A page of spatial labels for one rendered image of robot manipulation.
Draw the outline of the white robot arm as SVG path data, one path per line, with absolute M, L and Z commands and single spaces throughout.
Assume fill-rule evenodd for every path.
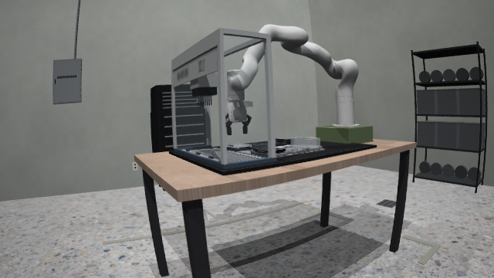
M 360 126 L 354 121 L 353 88 L 359 72 L 356 62 L 352 59 L 333 60 L 324 48 L 307 42 L 307 32 L 295 26 L 264 25 L 259 32 L 270 34 L 271 42 L 281 42 L 285 50 L 318 62 L 332 78 L 342 79 L 336 88 L 337 125 L 332 127 Z

